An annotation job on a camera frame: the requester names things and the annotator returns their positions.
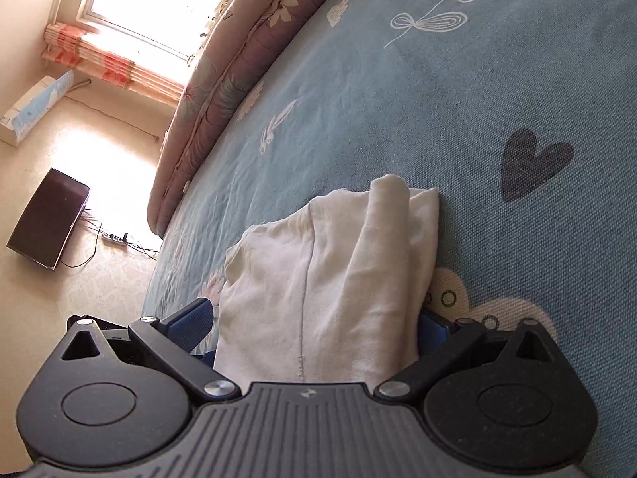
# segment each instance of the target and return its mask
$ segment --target television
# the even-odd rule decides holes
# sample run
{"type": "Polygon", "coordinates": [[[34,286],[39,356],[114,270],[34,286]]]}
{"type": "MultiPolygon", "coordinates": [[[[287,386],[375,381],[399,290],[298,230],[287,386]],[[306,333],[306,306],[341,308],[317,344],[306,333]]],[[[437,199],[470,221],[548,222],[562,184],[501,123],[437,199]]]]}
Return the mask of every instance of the television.
{"type": "Polygon", "coordinates": [[[59,170],[49,170],[24,209],[7,247],[55,269],[89,192],[84,183],[59,170]]]}

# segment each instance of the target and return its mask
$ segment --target curtain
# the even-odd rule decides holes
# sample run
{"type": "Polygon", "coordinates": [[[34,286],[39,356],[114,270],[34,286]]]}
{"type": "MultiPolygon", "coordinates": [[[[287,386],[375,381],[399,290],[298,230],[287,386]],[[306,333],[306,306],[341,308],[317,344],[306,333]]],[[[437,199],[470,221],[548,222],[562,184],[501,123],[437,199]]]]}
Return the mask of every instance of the curtain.
{"type": "Polygon", "coordinates": [[[45,32],[47,49],[43,59],[77,69],[103,81],[110,82],[153,98],[169,106],[176,106],[184,84],[140,66],[129,57],[113,52],[126,51],[117,39],[108,34],[92,33],[81,28],[54,23],[45,32]]]}

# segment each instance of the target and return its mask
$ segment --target cloth fold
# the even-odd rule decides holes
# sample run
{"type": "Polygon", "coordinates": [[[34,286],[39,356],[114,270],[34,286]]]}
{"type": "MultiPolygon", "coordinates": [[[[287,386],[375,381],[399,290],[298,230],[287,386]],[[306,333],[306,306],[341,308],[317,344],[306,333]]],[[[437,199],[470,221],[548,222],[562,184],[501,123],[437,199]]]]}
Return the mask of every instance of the cloth fold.
{"type": "Polygon", "coordinates": [[[392,174],[248,229],[226,252],[215,369],[253,381],[365,382],[416,360],[434,270],[437,189],[392,174]]]}

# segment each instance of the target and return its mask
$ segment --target dark gray heart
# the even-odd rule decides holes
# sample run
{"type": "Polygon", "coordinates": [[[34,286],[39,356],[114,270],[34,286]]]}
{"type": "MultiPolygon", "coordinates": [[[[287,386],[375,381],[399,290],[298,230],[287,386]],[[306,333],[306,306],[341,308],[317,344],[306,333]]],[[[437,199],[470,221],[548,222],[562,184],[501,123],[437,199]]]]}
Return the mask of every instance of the dark gray heart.
{"type": "Polygon", "coordinates": [[[558,142],[536,155],[537,138],[530,129],[518,129],[502,153],[502,200],[511,203],[548,182],[573,159],[573,146],[558,142]]]}

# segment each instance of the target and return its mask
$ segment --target bright window pane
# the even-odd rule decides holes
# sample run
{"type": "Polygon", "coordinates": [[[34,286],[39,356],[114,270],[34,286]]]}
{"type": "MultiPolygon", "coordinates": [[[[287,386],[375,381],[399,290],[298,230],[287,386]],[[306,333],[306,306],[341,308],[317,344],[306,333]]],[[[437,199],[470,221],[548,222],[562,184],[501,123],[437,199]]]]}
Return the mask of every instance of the bright window pane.
{"type": "Polygon", "coordinates": [[[94,0],[91,11],[185,56],[201,45],[200,34],[219,0],[94,0]]]}

